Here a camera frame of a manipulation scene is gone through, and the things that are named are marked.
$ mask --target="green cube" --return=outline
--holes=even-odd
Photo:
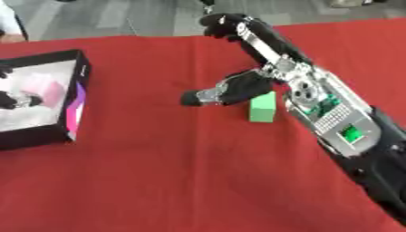
[[[275,113],[275,92],[261,95],[250,102],[249,120],[252,122],[273,122]]]

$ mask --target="gray floor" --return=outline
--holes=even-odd
[[[32,40],[137,34],[201,34],[202,5],[195,0],[5,0],[23,19]],[[243,12],[270,24],[340,22],[406,16],[406,0],[331,9],[328,0],[217,0],[217,12]]]

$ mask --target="red table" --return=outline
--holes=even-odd
[[[280,27],[406,124],[406,19]],[[254,66],[204,37],[0,46],[0,57],[83,49],[94,68],[79,141],[0,153],[1,232],[396,232],[278,103],[190,109],[183,91]]]

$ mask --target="black box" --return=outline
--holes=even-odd
[[[76,140],[91,65],[80,50],[4,60],[13,68],[0,89],[38,94],[43,103],[0,109],[0,150]]]

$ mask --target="robotic arm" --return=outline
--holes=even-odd
[[[6,79],[8,74],[13,73],[13,68],[5,62],[0,61],[0,79]],[[26,93],[10,93],[0,91],[0,109],[14,110],[22,107],[40,105],[43,100],[39,96]]]
[[[212,89],[186,92],[183,105],[230,105],[266,94],[273,84],[287,85],[287,110],[350,179],[406,226],[405,130],[261,20],[213,14],[200,22],[205,35],[240,43],[261,68],[230,75]]]

